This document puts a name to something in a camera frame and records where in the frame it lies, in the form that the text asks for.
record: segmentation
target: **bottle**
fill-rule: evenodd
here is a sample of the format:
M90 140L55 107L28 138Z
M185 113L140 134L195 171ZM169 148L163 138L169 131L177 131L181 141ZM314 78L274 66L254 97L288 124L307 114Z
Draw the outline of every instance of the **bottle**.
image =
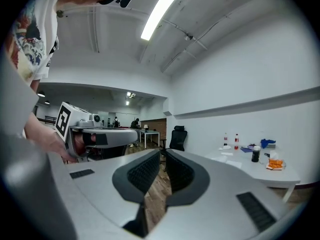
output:
M239 136L238 134L235 135L235 139L234 139L234 149L237 150L239 148Z
M252 151L252 158L251 158L252 162L254 162L254 163L259 162L260 149L261 149L261 147L254 146L253 151Z
M223 141L224 141L224 142L223 142L223 145L224 145L224 146L227 146L227 145L228 145L228 136L227 136L227 133L224 134L224 139L223 139Z

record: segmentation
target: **brick wall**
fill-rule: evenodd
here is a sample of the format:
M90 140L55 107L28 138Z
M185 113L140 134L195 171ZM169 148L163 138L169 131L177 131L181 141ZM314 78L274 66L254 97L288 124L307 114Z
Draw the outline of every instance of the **brick wall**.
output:
M141 127L143 128L144 125L149 126L149 130L156 129L157 132L160 132L160 140L167 138L167 119L156 119L156 120L148 120L148 121L141 121L140 122ZM152 136L152 141L158 144L158 136Z

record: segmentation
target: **person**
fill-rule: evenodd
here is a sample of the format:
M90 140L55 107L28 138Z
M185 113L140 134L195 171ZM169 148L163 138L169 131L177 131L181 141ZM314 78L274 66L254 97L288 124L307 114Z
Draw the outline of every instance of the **person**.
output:
M118 120L118 117L114 118L113 127L114 128L119 128L120 127L120 121Z
M108 0L30 0L13 23L4 42L6 56L13 68L37 92L41 79L47 78L54 52L59 48L57 37L57 7L66 3L90 5L107 4ZM31 113L24 127L25 137L46 152L55 152L63 159L76 162L66 151L65 144L55 130L41 124ZM81 134L74 138L75 150L83 154L85 143Z
M136 120L132 121L130 128L132 128L132 129L138 129L138 128L140 128L139 118L137 118Z

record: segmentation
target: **blue object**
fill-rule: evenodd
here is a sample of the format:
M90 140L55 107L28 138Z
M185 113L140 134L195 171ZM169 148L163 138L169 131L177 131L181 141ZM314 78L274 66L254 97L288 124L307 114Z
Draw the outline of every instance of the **blue object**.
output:
M271 140L271 139L266 140L266 139L264 138L264 139L261 140L261 147L262 147L263 149L265 149L265 148L268 146L268 144L274 144L274 143L276 143L275 140Z
M242 147L240 148L244 153L249 153L249 152L252 152L252 149L250 148L246 148L246 147Z

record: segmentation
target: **black wrist strap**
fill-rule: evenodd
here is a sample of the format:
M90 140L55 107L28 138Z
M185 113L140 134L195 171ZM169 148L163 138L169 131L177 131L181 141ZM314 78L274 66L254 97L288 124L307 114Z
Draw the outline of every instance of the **black wrist strap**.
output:
M82 139L85 146L95 145L95 143L91 140L91 133L83 133Z

